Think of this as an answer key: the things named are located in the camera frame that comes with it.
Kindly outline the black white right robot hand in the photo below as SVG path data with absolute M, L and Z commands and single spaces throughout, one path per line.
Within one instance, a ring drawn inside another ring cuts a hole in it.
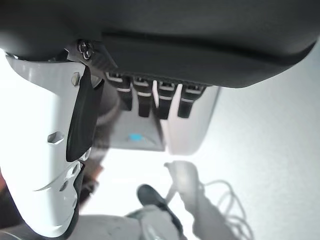
M 0 169 L 22 219 L 67 239 L 79 216 L 81 161 L 103 88 L 183 85 L 187 117 L 205 87 L 244 88 L 303 60 L 320 36 L 317 0 L 3 0 Z

